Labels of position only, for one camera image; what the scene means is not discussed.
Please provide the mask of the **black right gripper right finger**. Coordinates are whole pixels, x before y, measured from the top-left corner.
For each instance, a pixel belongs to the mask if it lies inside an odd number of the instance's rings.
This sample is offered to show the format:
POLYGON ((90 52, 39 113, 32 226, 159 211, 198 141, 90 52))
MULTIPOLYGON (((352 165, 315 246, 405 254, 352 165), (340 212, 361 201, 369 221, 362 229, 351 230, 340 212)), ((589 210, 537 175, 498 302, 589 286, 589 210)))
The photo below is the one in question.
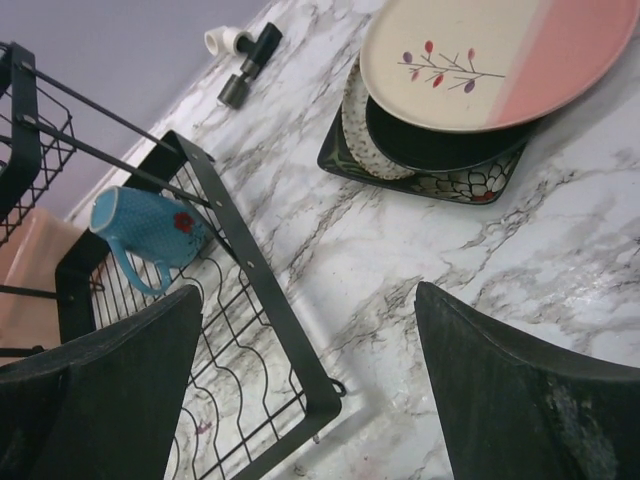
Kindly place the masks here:
POLYGON ((415 313, 456 479, 636 479, 639 371, 419 283, 415 313))

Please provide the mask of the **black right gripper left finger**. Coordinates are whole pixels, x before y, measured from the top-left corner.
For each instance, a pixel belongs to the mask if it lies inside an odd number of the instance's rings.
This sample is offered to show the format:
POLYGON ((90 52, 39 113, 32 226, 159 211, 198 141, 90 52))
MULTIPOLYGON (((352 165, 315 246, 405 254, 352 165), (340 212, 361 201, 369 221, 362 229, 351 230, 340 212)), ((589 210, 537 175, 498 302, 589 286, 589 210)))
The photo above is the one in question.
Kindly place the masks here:
POLYGON ((161 479, 202 324, 193 285, 1 369, 4 479, 161 479))

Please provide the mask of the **blue floral mug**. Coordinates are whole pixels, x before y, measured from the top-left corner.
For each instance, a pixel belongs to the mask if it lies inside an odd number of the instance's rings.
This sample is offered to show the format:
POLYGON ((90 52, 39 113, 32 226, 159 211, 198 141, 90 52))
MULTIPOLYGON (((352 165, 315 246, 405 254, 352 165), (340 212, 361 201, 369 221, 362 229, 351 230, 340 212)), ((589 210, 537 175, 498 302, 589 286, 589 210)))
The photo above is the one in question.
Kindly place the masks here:
POLYGON ((171 271, 188 266, 207 243, 206 226, 185 204, 124 186, 111 186, 95 198, 89 230, 106 241, 129 283, 150 296, 164 294, 171 271), (144 283, 131 255, 153 264, 159 286, 144 283))

